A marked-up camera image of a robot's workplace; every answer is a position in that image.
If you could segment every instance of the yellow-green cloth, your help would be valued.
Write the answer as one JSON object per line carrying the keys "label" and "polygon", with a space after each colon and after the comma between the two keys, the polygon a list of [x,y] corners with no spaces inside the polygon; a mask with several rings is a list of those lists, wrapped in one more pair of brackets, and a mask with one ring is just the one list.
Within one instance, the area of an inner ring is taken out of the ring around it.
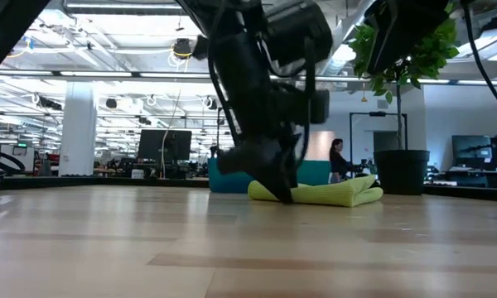
{"label": "yellow-green cloth", "polygon": [[[331,185],[299,185],[298,188],[291,189],[292,198],[295,203],[300,204],[355,207],[381,199],[383,196],[382,189],[379,187],[370,189],[374,181],[375,177],[369,175]],[[251,199],[278,201],[270,191],[257,181],[253,181],[248,186],[248,196]]]}

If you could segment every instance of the computer monitor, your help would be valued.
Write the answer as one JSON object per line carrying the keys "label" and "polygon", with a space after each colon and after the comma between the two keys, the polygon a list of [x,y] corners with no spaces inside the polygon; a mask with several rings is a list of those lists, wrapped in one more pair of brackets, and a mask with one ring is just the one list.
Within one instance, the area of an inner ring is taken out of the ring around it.
{"label": "computer monitor", "polygon": [[485,169],[493,157],[488,136],[453,136],[453,166]]}
{"label": "computer monitor", "polygon": [[13,147],[13,155],[14,156],[26,156],[26,154],[27,154],[26,147],[20,147],[20,146]]}
{"label": "computer monitor", "polygon": [[[143,129],[140,135],[138,158],[158,160],[162,156],[162,140],[165,130]],[[187,161],[190,159],[191,132],[170,130],[164,144],[164,161]]]}

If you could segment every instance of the potted plant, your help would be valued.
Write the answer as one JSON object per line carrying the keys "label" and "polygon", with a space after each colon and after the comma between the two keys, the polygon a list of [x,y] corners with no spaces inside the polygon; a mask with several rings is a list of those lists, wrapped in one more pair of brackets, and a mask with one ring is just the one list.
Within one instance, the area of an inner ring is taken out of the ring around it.
{"label": "potted plant", "polygon": [[[453,5],[446,7],[450,13]],[[403,149],[401,88],[411,84],[421,89],[419,79],[438,79],[439,69],[447,65],[447,59],[458,55],[453,46],[456,39],[456,24],[447,19],[432,34],[425,36],[405,56],[377,74],[367,74],[367,66],[374,46],[375,30],[369,25],[357,26],[355,41],[350,43],[355,52],[354,72],[358,77],[370,78],[370,88],[375,96],[383,96],[388,103],[393,102],[391,85],[395,85],[395,98],[398,105],[398,150],[374,153],[379,179],[384,191],[396,195],[420,195],[423,180],[427,173],[429,151]]]}

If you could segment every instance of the dark hair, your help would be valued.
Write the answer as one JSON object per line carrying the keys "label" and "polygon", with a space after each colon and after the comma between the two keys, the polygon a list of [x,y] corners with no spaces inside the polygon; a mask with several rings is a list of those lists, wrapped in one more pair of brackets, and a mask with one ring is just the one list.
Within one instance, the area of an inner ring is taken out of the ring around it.
{"label": "dark hair", "polygon": [[335,146],[340,145],[342,143],[344,143],[344,141],[342,139],[335,139],[335,140],[333,140],[333,142],[331,142],[330,159],[331,159],[331,156],[336,153],[335,152]]}

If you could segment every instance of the teal couch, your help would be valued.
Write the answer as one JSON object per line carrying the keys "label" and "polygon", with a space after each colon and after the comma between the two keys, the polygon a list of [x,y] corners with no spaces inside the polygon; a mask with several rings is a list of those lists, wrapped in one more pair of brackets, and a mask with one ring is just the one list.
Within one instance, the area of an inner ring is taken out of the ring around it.
{"label": "teal couch", "polygon": [[[208,160],[210,190],[223,194],[246,194],[250,182],[254,179],[245,173],[221,175],[215,158]],[[330,162],[304,161],[298,169],[298,183],[306,185],[326,185],[330,176]]]}

